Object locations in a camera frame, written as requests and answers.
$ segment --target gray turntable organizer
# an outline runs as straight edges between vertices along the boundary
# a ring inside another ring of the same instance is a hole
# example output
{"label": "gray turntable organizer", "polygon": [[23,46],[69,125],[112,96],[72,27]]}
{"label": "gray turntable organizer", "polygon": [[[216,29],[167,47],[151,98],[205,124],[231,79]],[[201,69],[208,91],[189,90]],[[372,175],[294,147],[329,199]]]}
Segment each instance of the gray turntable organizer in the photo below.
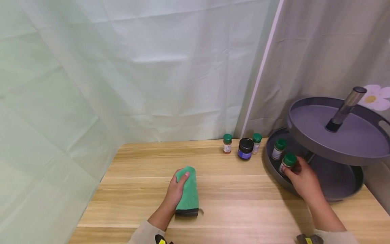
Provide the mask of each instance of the gray turntable organizer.
{"label": "gray turntable organizer", "polygon": [[283,138],[287,142],[285,153],[308,160],[329,202],[343,200],[361,189],[361,166],[390,156],[390,138],[385,131],[390,123],[357,105],[365,92],[355,87],[345,100],[311,97],[291,106],[287,128],[272,133],[266,144],[265,165],[278,183],[297,195],[291,181],[278,172],[282,160],[271,158],[275,141]]}

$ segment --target black pole base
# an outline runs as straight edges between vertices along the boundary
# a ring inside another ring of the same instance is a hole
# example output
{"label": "black pole base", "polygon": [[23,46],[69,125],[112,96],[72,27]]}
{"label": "black pole base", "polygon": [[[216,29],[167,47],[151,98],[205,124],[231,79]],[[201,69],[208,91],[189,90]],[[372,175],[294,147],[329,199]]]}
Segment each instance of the black pole base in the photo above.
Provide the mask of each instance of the black pole base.
{"label": "black pole base", "polygon": [[339,130],[341,125],[342,125],[342,123],[341,124],[335,124],[335,123],[333,123],[332,119],[330,119],[328,124],[325,126],[325,129],[327,131],[330,131],[330,132],[334,133],[334,132],[337,132]]}

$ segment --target green towel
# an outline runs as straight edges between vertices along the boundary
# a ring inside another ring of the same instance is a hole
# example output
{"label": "green towel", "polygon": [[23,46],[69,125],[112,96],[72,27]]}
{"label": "green towel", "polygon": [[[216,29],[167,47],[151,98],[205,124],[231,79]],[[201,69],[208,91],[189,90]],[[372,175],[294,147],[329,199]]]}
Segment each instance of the green towel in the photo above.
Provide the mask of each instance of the green towel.
{"label": "green towel", "polygon": [[199,199],[198,190],[196,187],[196,171],[194,168],[187,166],[176,173],[177,182],[186,173],[189,172],[188,177],[183,188],[183,196],[176,207],[175,214],[179,216],[198,216]]}

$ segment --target green lid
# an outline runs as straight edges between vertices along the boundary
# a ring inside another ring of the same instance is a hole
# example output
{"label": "green lid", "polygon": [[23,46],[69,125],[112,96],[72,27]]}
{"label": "green lid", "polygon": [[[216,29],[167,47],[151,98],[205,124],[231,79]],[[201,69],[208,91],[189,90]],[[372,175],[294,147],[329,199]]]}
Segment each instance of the green lid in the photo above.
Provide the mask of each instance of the green lid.
{"label": "green lid", "polygon": [[223,136],[223,142],[225,143],[225,144],[229,144],[229,143],[231,143],[232,142],[232,135],[231,134],[225,134],[224,136]]}
{"label": "green lid", "polygon": [[276,147],[276,149],[278,149],[278,150],[284,150],[284,149],[286,148],[286,145],[287,145],[287,143],[286,143],[286,141],[283,140],[283,139],[278,139],[278,140],[276,141],[276,143],[275,143],[275,147]]}
{"label": "green lid", "polygon": [[286,153],[283,158],[283,162],[285,165],[292,167],[296,162],[296,156],[291,153]]}
{"label": "green lid", "polygon": [[260,143],[262,138],[263,137],[259,133],[254,133],[253,134],[253,142],[254,143]]}

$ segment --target white flower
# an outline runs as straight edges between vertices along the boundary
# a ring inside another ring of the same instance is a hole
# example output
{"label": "white flower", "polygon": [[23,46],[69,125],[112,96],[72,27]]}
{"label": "white flower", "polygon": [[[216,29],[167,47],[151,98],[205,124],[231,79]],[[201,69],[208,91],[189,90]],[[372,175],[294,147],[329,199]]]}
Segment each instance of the white flower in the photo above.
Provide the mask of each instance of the white flower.
{"label": "white flower", "polygon": [[381,89],[380,85],[366,85],[367,93],[359,101],[361,106],[377,111],[384,111],[390,108],[390,101],[385,98],[390,98],[390,87]]}

